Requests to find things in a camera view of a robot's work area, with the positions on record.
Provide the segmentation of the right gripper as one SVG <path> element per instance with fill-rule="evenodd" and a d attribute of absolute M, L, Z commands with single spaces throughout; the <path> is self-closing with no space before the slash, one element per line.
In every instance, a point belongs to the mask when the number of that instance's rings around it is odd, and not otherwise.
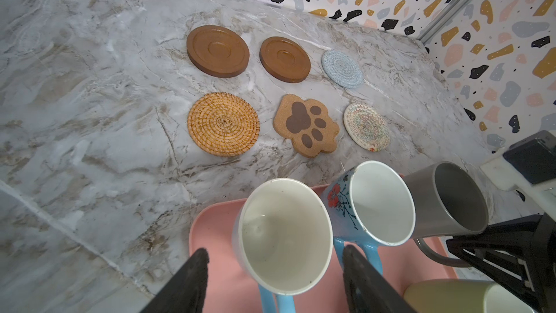
<path fill-rule="evenodd" d="M 455 236 L 447 247 L 533 310 L 555 312 L 555 221 L 548 214 L 494 224 L 479 235 Z"/>

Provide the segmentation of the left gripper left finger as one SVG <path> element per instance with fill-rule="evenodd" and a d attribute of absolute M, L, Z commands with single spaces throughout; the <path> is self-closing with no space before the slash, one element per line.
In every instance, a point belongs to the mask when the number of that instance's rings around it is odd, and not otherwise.
<path fill-rule="evenodd" d="M 202 312 L 209 279 L 208 263 L 207 250 L 197 249 L 140 313 Z"/>

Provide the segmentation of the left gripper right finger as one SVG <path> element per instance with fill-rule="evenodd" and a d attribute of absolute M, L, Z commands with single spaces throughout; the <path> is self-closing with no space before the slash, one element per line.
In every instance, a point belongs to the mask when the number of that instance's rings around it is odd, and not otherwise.
<path fill-rule="evenodd" d="M 415 312 L 356 247 L 347 245 L 342 261 L 349 312 Z"/>

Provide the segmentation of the grey mug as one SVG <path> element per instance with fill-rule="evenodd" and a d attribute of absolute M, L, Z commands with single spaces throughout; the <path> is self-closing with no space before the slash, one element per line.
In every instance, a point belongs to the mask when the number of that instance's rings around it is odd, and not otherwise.
<path fill-rule="evenodd" d="M 439 162 L 403 177 L 416 208 L 411 238 L 431 260 L 449 267 L 470 265 L 434 252 L 425 242 L 433 236 L 478 235 L 488 226 L 485 198 L 472 177 L 452 162 Z"/>

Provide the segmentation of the light blue patterned mug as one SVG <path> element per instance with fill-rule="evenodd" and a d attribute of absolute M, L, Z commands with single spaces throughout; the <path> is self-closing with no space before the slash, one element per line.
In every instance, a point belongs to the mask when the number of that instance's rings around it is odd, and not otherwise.
<path fill-rule="evenodd" d="M 333 246 L 340 266 L 347 242 L 363 250 L 380 273 L 380 246 L 399 246 L 413 235 L 416 208 L 401 176 L 388 165 L 366 161 L 344 172 L 331 183 L 321 199 L 333 230 Z"/>

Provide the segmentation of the multicolour woven coaster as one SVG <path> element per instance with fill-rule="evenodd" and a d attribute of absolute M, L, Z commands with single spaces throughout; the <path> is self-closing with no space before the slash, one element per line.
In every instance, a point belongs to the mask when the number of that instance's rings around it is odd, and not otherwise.
<path fill-rule="evenodd" d="M 360 147 L 379 152 L 389 146 L 390 135 L 384 118 L 366 104 L 348 105 L 343 114 L 343 123 L 349 136 Z"/>

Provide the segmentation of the woven rattan coaster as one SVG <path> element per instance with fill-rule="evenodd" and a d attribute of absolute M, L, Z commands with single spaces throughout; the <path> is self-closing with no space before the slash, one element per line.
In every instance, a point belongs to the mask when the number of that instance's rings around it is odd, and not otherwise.
<path fill-rule="evenodd" d="M 201 97 L 189 111 L 187 125 L 193 141 L 219 157 L 246 153 L 260 132 L 256 110 L 244 99 L 226 92 Z"/>

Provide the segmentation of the cork paw coaster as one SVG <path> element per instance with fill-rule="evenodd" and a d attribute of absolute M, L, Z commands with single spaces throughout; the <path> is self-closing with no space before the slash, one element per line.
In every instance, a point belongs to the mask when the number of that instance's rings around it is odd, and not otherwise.
<path fill-rule="evenodd" d="M 303 100 L 294 94 L 282 97 L 273 120 L 275 131 L 290 139 L 293 148 L 304 157 L 330 154 L 337 149 L 339 125 L 329 116 L 328 109 L 315 99 Z"/>

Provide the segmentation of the light blue woven coaster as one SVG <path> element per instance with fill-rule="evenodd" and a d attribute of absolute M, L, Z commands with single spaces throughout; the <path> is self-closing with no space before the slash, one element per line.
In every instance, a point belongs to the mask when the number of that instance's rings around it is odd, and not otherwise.
<path fill-rule="evenodd" d="M 343 88 L 357 88 L 364 82 L 359 65 L 343 52 L 324 52 L 321 64 L 327 76 Z"/>

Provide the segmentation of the brown wooden coaster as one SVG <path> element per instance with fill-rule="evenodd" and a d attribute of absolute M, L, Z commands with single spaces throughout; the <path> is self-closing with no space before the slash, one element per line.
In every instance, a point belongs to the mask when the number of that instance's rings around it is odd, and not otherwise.
<path fill-rule="evenodd" d="M 243 73 L 250 52 L 237 33 L 222 26 L 201 26 L 187 37 L 191 62 L 202 72 L 217 78 L 232 78 Z"/>
<path fill-rule="evenodd" d="M 286 83 L 300 83 L 311 71 L 306 51 L 287 38 L 267 38 L 261 45 L 259 57 L 267 72 Z"/>

